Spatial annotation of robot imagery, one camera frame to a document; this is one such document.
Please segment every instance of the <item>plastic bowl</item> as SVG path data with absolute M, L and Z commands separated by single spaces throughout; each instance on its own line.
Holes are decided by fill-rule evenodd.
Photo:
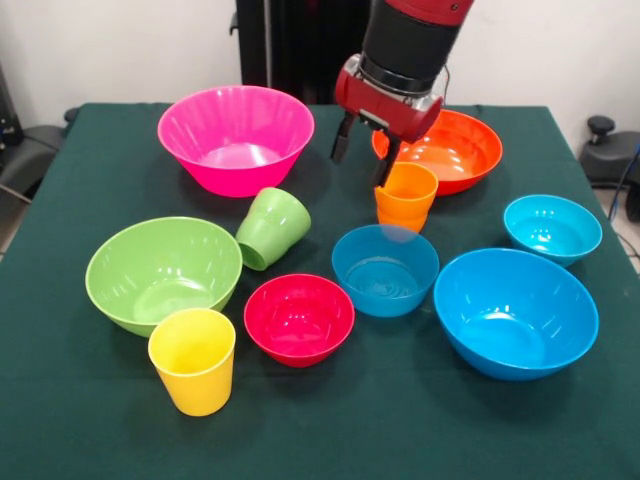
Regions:
M 392 225 L 347 233 L 336 243 L 331 263 L 355 308 L 374 317 L 398 317 L 416 309 L 440 268 L 427 239 Z
M 261 285 L 244 310 L 253 341 L 273 359 L 297 368 L 335 352 L 354 321 L 353 304 L 338 285 L 306 274 L 285 275 Z
M 516 246 L 567 267 L 593 252 L 602 227 L 586 208 L 552 195 L 514 200 L 504 211 L 504 226 Z
M 213 88 L 175 103 L 160 143 L 206 190 L 250 197 L 287 176 L 314 131 L 309 109 L 278 90 Z
M 222 227 L 197 218 L 165 217 L 107 240 L 89 262 L 85 285 L 107 317 L 148 337 L 178 310 L 221 310 L 241 270 L 240 247 Z
M 381 131 L 373 133 L 373 149 L 383 158 L 389 139 Z M 442 110 L 427 134 L 413 144 L 403 143 L 397 161 L 424 165 L 438 177 L 437 196 L 471 188 L 502 158 L 502 142 L 486 124 L 468 115 Z
M 435 306 L 453 348 L 499 380 L 533 380 L 582 357 L 598 311 L 569 272 L 531 253 L 489 248 L 442 269 Z

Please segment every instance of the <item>pink bowl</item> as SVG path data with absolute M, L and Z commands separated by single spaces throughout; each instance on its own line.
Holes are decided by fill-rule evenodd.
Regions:
M 354 321 L 345 291 L 316 275 L 274 278 L 253 292 L 244 310 L 244 325 L 253 341 L 278 362 L 297 368 L 335 352 Z
M 219 87 L 175 103 L 158 138 L 206 190 L 250 197 L 284 180 L 315 128 L 309 109 L 278 90 Z

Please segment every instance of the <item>dark green tablecloth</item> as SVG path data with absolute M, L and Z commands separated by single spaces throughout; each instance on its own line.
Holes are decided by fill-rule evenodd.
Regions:
M 640 478 L 640 284 L 547 109 L 461 109 L 499 133 L 504 158 L 474 189 L 437 199 L 424 234 L 445 264 L 508 245 L 502 211 L 519 195 L 560 194 L 593 211 L 602 245 L 571 271 L 601 330 L 581 361 L 533 383 L 487 379 L 454 354 L 431 298 L 405 318 L 358 315 L 343 348 L 307 370 L 259 351 L 242 325 L 250 292 L 288 272 L 333 278 L 334 242 L 375 222 L 370 133 L 358 126 L 333 166 L 340 112 L 317 107 L 313 141 L 283 184 L 313 227 L 267 272 L 243 273 L 225 310 L 238 332 L 232 397 L 197 419 L 172 406 L 146 340 L 84 290 L 89 258 L 118 230 L 192 215 L 235 232 L 249 207 L 203 191 L 163 151 L 165 108 L 82 108 L 0 264 L 0 478 Z

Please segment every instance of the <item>green cup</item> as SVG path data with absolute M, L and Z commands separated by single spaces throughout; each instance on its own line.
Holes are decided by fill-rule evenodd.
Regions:
M 261 190 L 236 233 L 244 264 L 252 270 L 266 270 L 309 228 L 311 216 L 296 197 L 279 188 Z

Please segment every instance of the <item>small blue bowl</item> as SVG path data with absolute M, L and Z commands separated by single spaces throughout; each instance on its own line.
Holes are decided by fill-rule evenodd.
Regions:
M 518 247 L 563 267 L 593 252 L 602 227 L 586 208 L 553 195 L 520 197 L 504 211 L 504 226 Z
M 347 233 L 336 243 L 331 264 L 355 308 L 374 317 L 398 317 L 416 309 L 440 269 L 427 239 L 392 225 Z
M 520 250 L 466 253 L 442 269 L 435 306 L 453 348 L 499 380 L 545 377 L 582 357 L 598 310 L 564 268 Z

